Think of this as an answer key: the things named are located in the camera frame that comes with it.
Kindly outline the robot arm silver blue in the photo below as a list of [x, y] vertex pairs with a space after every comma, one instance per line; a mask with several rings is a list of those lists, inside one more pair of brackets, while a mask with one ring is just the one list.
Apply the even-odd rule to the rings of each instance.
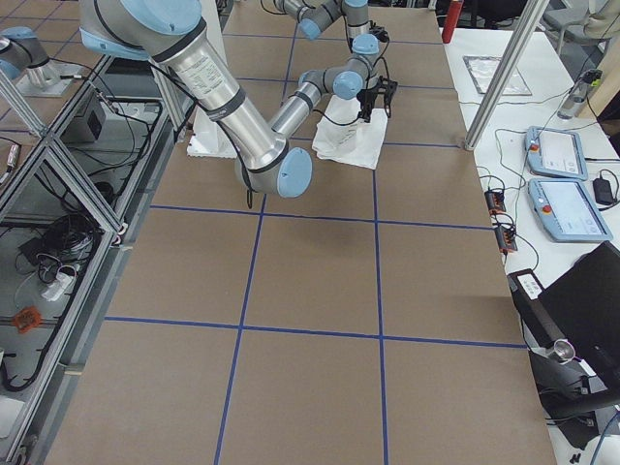
[[366, 0], [329, 0], [318, 6], [308, 1], [271, 1], [274, 9], [292, 17], [298, 29], [308, 40], [318, 39], [332, 24], [343, 19], [348, 39], [370, 32], [368, 2]]
[[271, 120], [263, 118], [208, 40], [198, 1], [82, 1], [80, 35], [93, 51], [171, 68], [232, 142], [236, 175], [247, 192], [296, 198], [308, 188], [313, 165], [306, 150], [290, 146], [290, 136], [327, 94], [358, 100], [359, 118], [370, 119], [380, 87], [379, 40], [365, 1], [324, 1], [316, 7], [277, 1], [274, 8], [295, 18], [310, 40], [344, 19], [351, 55], [340, 67], [303, 74]]

